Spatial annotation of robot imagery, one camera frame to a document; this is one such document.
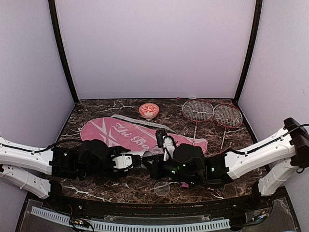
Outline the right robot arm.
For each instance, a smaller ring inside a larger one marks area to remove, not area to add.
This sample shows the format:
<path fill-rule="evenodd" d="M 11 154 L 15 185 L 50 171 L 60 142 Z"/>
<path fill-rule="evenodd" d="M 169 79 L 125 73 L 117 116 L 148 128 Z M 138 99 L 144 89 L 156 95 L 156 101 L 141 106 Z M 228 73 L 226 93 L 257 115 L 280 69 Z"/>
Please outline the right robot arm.
<path fill-rule="evenodd" d="M 246 200 L 246 205 L 256 210 L 265 202 L 265 197 L 273 195 L 291 175 L 309 166 L 306 127 L 307 124 L 301 125 L 290 117 L 275 134 L 241 150 L 228 149 L 207 158 L 199 146 L 172 143 L 172 151 L 144 157 L 142 163 L 153 179 L 170 177 L 189 185 L 203 184 L 216 189 L 274 162 L 271 171 L 255 183 L 254 193 Z"/>

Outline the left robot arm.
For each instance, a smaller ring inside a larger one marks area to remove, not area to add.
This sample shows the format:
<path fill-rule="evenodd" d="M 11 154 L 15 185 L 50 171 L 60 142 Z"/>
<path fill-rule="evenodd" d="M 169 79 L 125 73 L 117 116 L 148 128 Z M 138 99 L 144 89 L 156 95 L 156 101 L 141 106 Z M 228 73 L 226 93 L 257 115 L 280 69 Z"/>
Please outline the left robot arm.
<path fill-rule="evenodd" d="M 58 211 L 68 207 L 60 183 L 42 179 L 30 170 L 45 175 L 79 179 L 88 174 L 123 175 L 134 166 L 134 155 L 121 146 L 108 147 L 101 140 L 67 139 L 46 148 L 31 147 L 0 139 L 0 176 L 49 203 Z"/>

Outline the clear plastic tube lid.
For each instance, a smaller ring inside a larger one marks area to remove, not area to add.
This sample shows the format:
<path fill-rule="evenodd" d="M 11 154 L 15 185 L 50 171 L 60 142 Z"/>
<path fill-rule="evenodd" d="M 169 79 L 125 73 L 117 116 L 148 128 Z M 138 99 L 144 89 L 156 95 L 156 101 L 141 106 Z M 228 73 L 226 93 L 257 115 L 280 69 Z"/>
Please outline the clear plastic tube lid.
<path fill-rule="evenodd" d="M 170 186 L 167 182 L 157 182 L 154 186 L 154 192 L 158 196 L 166 196 L 170 192 Z"/>

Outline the white shuttlecock tube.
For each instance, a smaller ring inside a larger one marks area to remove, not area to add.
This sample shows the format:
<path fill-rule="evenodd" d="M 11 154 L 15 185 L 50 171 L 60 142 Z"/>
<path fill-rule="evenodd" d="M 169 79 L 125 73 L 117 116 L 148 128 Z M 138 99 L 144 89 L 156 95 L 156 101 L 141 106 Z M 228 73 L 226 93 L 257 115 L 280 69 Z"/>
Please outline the white shuttlecock tube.
<path fill-rule="evenodd" d="M 137 151 L 131 153 L 133 167 L 141 167 L 144 165 L 145 161 L 144 154 L 145 151 Z"/>

